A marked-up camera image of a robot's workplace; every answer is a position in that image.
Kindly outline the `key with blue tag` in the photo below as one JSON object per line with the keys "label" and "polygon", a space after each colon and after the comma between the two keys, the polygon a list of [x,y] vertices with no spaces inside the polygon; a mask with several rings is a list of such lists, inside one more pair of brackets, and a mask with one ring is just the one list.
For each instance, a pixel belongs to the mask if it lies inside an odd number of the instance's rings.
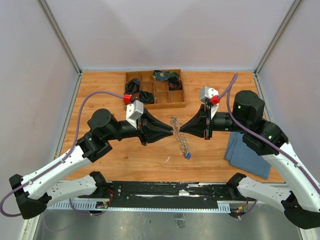
{"label": "key with blue tag", "polygon": [[191,153],[188,152],[184,157],[189,160],[191,158]]}

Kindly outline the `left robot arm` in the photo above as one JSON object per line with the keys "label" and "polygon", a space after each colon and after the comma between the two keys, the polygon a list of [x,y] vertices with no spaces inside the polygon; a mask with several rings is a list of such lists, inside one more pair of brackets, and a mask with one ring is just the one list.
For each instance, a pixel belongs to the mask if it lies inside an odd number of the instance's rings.
{"label": "left robot arm", "polygon": [[173,128],[153,117],[147,109],[133,115],[132,120],[118,121],[109,110],[96,110],[87,122],[90,130],[76,141],[75,146],[30,174],[10,177],[9,183],[20,211],[18,215],[24,220],[32,219],[47,207],[66,199],[103,197],[107,193],[107,183],[100,172],[92,172],[78,180],[64,179],[110,152],[111,140],[139,138],[146,146],[173,135]]}

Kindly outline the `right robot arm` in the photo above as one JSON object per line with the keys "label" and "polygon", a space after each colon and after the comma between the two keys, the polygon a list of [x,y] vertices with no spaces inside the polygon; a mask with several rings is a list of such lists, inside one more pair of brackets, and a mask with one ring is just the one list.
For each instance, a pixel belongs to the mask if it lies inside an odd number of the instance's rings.
{"label": "right robot arm", "polygon": [[227,196],[261,201],[284,213],[301,229],[320,226],[320,184],[296,155],[281,128],[263,118],[265,102],[251,90],[239,91],[227,112],[218,112],[217,96],[201,97],[202,105],[196,115],[180,127],[187,133],[209,140],[213,132],[239,132],[242,141],[258,156],[272,165],[289,187],[287,190],[257,182],[236,173],[226,183]]}

